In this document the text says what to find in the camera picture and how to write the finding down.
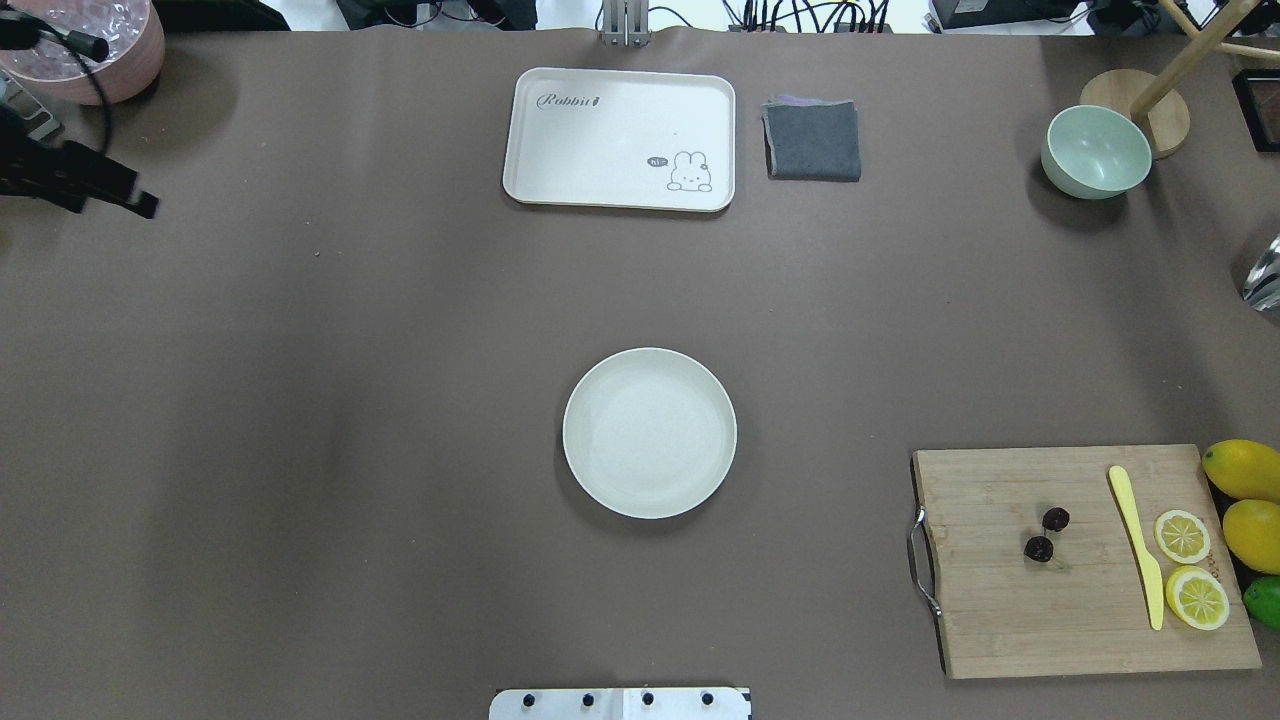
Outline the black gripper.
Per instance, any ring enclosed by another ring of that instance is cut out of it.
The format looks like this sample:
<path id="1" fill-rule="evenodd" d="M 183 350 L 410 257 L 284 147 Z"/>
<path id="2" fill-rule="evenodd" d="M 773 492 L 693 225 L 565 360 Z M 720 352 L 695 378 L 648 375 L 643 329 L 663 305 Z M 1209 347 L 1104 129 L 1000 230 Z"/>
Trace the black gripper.
<path id="1" fill-rule="evenodd" d="M 159 197 L 137 190 L 138 173 L 76 141 L 52 147 L 26 132 L 9 106 L 1 109 L 1 195 L 47 201 L 82 213 L 91 199 L 154 219 Z"/>

